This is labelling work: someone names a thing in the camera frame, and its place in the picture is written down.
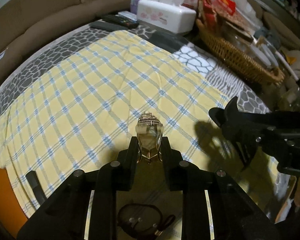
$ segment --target black remote control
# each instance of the black remote control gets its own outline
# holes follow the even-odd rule
[[[103,16],[102,20],[105,22],[109,22],[109,23],[119,24],[119,25],[125,26],[129,29],[136,28],[139,25],[139,23],[137,21],[132,21],[126,17],[116,16],[116,15],[111,15],[111,14]]]
[[[100,22],[100,21],[95,21],[95,22],[90,23],[90,27],[108,31],[108,32],[122,31],[122,30],[127,31],[128,30],[128,28],[124,27],[124,26],[120,26],[120,25],[113,24],[113,23]]]

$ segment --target gray patterned tablecloth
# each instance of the gray patterned tablecloth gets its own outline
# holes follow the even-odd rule
[[[130,32],[149,39],[155,30],[139,25]],[[30,84],[60,61],[83,49],[109,32],[82,26],[40,49],[24,62],[0,87],[0,116]],[[256,94],[226,66],[204,50],[189,43],[174,53],[175,57],[206,77],[211,85],[230,98],[238,96],[238,107],[251,113],[265,113],[268,108]]]

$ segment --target checkered tablecloth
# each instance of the checkered tablecloth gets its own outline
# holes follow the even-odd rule
[[[228,100],[168,52],[126,31],[113,32],[50,69],[2,114],[0,167],[30,217],[39,207],[25,177],[30,170],[49,197],[74,170],[92,171],[116,159],[136,135],[140,114],[151,111],[184,159],[210,171],[228,166],[264,207],[276,162],[260,154],[240,173],[240,161],[228,155],[208,116],[210,108]],[[171,237],[179,239],[180,228],[174,230]]]

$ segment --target orange object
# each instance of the orange object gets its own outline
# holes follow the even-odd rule
[[[18,231],[27,221],[27,217],[14,195],[5,169],[0,169],[0,221],[14,238],[17,237]]]

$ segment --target perfume bottle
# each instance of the perfume bottle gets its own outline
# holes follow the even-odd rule
[[[144,112],[139,117],[136,125],[140,154],[138,162],[144,157],[151,163],[156,156],[162,161],[159,150],[163,131],[163,124],[152,113]]]

